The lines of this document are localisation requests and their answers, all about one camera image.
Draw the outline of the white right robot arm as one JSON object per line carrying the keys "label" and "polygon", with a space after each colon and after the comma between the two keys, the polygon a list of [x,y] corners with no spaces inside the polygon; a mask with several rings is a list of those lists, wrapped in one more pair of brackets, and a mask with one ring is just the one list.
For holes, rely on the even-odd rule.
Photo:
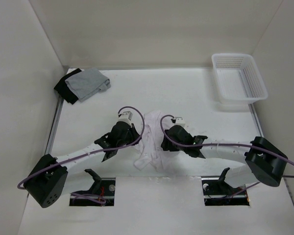
{"label": "white right robot arm", "polygon": [[220,192],[230,193],[244,184],[260,182],[278,187],[286,162],[272,154],[244,146],[223,146],[207,136],[192,136],[181,125],[166,129],[161,148],[164,151],[182,151],[192,158],[218,158],[239,162],[242,166],[227,166],[220,174],[217,186]]}

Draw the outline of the black folded tank top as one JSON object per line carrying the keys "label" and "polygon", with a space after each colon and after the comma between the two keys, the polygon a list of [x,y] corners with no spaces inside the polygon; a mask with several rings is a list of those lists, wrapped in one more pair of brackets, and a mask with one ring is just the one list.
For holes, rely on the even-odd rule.
{"label": "black folded tank top", "polygon": [[54,87],[54,90],[57,91],[58,94],[70,104],[75,104],[78,101],[78,97],[69,89],[68,85],[66,84],[66,80],[80,72],[82,72],[81,69],[75,69],[72,72],[66,74]]}

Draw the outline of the white tank top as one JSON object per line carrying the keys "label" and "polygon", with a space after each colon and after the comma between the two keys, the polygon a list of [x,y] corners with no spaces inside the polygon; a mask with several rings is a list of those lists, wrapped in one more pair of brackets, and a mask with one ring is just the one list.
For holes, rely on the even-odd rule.
{"label": "white tank top", "polygon": [[139,159],[134,162],[138,170],[151,165],[158,172],[173,173],[173,160],[179,152],[164,151],[161,144],[164,134],[160,127],[160,119],[165,114],[162,111],[151,111],[144,114],[145,130],[140,142],[134,146],[140,153]]}

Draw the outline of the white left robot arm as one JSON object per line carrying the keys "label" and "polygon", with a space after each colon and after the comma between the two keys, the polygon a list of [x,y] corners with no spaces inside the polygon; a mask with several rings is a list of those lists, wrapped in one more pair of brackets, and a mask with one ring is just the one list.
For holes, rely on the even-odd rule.
{"label": "white left robot arm", "polygon": [[133,123],[118,121],[109,133],[95,140],[94,144],[62,156],[62,161],[50,154],[42,156],[20,185],[42,208],[47,208],[62,195],[67,176],[75,166],[85,163],[96,154],[102,154],[106,161],[115,156],[118,150],[136,145],[141,137],[142,134],[137,132]]}

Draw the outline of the white plastic basket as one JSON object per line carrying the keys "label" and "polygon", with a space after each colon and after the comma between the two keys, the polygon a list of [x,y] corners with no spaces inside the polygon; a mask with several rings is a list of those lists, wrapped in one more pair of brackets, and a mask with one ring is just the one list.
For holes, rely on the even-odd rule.
{"label": "white plastic basket", "polygon": [[268,91],[251,55],[216,53],[211,60],[221,103],[249,105],[268,98]]}

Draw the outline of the grey folded tank top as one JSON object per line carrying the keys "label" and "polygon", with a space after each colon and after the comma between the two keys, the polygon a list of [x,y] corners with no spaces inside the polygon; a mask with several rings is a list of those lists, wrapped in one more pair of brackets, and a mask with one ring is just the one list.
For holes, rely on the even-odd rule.
{"label": "grey folded tank top", "polygon": [[96,68],[74,74],[66,79],[65,83],[80,102],[111,88],[110,79]]}

